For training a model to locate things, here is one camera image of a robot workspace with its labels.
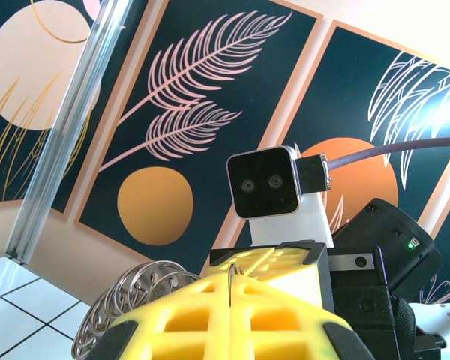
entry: metal spring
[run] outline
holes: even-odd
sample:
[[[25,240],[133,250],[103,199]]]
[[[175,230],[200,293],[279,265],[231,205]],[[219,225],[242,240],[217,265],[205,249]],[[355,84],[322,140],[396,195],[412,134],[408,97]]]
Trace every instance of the metal spring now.
[[[199,279],[166,260],[128,269],[88,310],[73,340],[72,357],[83,360],[117,317]]]

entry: cable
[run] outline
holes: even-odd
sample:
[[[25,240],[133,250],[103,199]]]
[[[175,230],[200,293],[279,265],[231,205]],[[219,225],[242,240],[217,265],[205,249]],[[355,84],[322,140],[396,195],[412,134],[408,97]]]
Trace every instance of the cable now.
[[[439,137],[436,139],[420,139],[405,142],[398,142],[391,145],[382,145],[375,148],[368,148],[354,154],[339,157],[338,159],[330,160],[328,162],[328,170],[338,169],[345,165],[356,163],[368,158],[376,156],[391,154],[392,152],[404,152],[406,150],[418,150],[429,148],[449,148],[450,137]]]

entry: metal screw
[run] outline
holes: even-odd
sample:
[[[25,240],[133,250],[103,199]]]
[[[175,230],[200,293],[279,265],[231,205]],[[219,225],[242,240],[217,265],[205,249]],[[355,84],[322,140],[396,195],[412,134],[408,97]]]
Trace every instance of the metal screw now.
[[[366,212],[375,212],[377,210],[377,207],[375,205],[367,205],[365,208]]]
[[[355,264],[359,268],[364,268],[365,266],[367,266],[367,259],[365,259],[363,256],[359,256],[355,259]]]
[[[361,308],[370,313],[371,311],[374,310],[375,304],[373,301],[366,299],[361,302]]]

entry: wall mural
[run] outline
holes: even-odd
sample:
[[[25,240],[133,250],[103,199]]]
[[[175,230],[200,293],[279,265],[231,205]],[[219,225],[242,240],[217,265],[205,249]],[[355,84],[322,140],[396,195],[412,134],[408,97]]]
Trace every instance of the wall mural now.
[[[344,24],[331,31],[284,145],[332,160],[382,144],[450,137],[450,69]],[[332,231],[374,197],[417,221],[449,161],[450,148],[434,148],[333,170],[332,190],[323,197]],[[250,244],[246,225],[236,246]],[[421,291],[423,303],[450,301],[450,213],[436,246],[444,263]]]
[[[53,208],[63,212],[147,1],[135,1]],[[0,203],[21,200],[47,141],[98,0],[0,0]]]
[[[169,1],[79,223],[200,272],[227,158],[259,145],[316,22],[285,1]]]

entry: palm leaf illustration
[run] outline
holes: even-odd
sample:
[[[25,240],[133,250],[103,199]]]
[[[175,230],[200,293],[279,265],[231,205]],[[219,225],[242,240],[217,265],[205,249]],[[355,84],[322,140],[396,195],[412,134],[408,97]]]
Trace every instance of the palm leaf illustration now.
[[[154,57],[148,72],[148,94],[125,113],[118,125],[148,101],[166,110],[198,104],[206,91],[219,90],[217,82],[234,80],[251,68],[267,38],[276,34],[287,16],[238,13],[223,15],[181,39]]]
[[[373,121],[370,139],[386,125],[383,144],[419,140],[426,133],[438,136],[449,118],[443,110],[450,103],[450,70],[401,52],[386,69],[373,93],[368,121]],[[403,189],[413,151],[402,151],[400,177]],[[384,156],[385,165],[390,154]]]
[[[209,149],[206,145],[215,140],[220,128],[241,114],[217,108],[213,101],[203,101],[190,109],[169,109],[148,126],[145,142],[108,161],[99,171],[141,149],[147,149],[162,161],[204,152]]]

